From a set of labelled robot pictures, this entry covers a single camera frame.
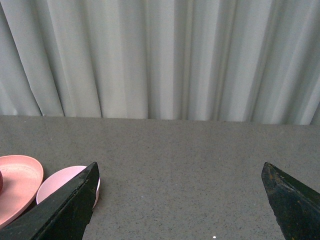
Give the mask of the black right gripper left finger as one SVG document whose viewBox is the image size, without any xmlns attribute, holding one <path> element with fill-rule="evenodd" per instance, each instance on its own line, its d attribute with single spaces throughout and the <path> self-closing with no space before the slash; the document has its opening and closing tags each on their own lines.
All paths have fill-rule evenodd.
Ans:
<svg viewBox="0 0 320 240">
<path fill-rule="evenodd" d="M 100 177 L 91 163 L 39 205 L 0 231 L 2 240 L 81 240 L 90 223 Z"/>
</svg>

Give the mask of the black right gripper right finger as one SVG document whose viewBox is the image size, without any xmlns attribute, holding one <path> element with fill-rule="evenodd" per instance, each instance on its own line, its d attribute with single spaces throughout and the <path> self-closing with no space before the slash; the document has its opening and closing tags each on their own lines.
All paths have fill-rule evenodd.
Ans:
<svg viewBox="0 0 320 240">
<path fill-rule="evenodd" d="M 265 162 L 261 179 L 286 240 L 320 238 L 320 194 L 275 165 Z"/>
</svg>

